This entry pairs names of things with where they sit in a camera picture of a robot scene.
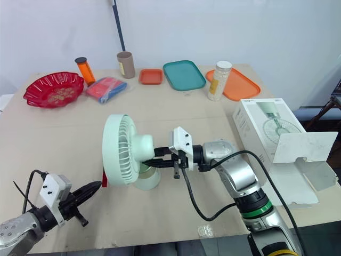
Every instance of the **cardboard tube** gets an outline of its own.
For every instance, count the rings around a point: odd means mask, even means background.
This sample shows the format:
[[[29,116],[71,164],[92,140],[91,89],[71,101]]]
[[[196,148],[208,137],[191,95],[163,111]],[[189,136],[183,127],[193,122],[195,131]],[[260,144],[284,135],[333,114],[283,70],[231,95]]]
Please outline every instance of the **cardboard tube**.
[[[120,52],[117,54],[119,69],[124,78],[133,78],[135,76],[135,68],[133,55],[131,52]]]

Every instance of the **orange bottle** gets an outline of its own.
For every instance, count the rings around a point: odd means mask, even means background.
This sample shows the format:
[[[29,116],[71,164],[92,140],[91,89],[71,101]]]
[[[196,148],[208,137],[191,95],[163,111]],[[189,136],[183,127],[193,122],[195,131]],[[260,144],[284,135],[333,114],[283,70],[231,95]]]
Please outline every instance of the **orange bottle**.
[[[85,82],[87,83],[87,86],[92,85],[94,82],[96,82],[96,79],[94,75],[92,74],[91,68],[89,64],[87,63],[87,60],[85,57],[79,57],[75,59],[75,62],[77,63],[77,66],[83,75],[83,78]]]

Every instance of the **bottle cap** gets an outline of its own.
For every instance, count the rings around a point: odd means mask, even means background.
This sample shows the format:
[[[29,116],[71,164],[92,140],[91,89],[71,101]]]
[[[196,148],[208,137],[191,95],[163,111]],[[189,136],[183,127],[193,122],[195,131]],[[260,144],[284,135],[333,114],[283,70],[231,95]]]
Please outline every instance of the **bottle cap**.
[[[75,63],[84,63],[86,61],[85,57],[79,57],[77,59],[75,59]]]
[[[232,68],[232,64],[228,61],[221,60],[217,62],[217,67],[222,68],[222,69],[230,69]]]

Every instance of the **table surface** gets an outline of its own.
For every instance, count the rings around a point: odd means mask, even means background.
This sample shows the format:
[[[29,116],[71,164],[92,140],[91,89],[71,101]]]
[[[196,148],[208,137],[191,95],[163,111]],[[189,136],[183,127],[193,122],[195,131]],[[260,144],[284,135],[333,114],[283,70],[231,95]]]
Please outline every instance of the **table surface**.
[[[249,65],[234,66],[262,92],[257,98],[273,95]],[[213,67],[199,67],[205,74]],[[82,94],[76,102],[59,109],[41,109],[26,105],[22,96],[26,87],[45,74],[33,74],[18,91],[0,117],[0,222],[21,214],[23,198],[12,180],[25,189],[34,169],[64,174],[72,182],[72,191],[91,181],[102,179],[102,131],[110,114],[128,114],[140,134],[153,135],[155,147],[168,146],[168,133],[181,126],[194,144],[223,138],[242,149],[232,113],[236,102],[223,97],[213,102],[205,88],[179,92],[167,81],[161,85],[141,85],[138,76],[127,79],[129,90],[104,105]],[[118,70],[94,71],[97,78],[120,77]],[[213,215],[233,199],[216,172],[189,172],[194,196],[205,215]],[[37,206],[42,182],[34,178],[29,198]],[[339,185],[317,192],[319,204],[309,209],[292,210],[299,226],[340,219]],[[285,211],[279,212],[291,226]],[[79,207],[89,224],[81,227],[75,219],[62,228],[45,234],[31,253],[100,249],[116,246],[162,243],[198,239],[198,227],[208,224],[194,210],[183,178],[173,179],[172,169],[161,170],[160,184],[149,191],[133,185],[100,189]],[[209,223],[214,236],[248,233],[236,207]]]

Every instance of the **fan grille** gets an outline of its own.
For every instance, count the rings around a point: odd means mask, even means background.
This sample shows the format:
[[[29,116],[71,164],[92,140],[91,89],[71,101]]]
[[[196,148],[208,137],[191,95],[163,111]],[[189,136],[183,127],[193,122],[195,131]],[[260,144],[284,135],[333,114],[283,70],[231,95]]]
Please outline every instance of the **fan grille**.
[[[129,136],[129,117],[124,116],[118,130],[118,155],[122,179],[126,183],[132,182],[132,163]]]
[[[269,119],[263,124],[265,135],[273,143],[278,144],[279,137],[283,133],[300,133],[301,131],[294,124],[284,119]]]

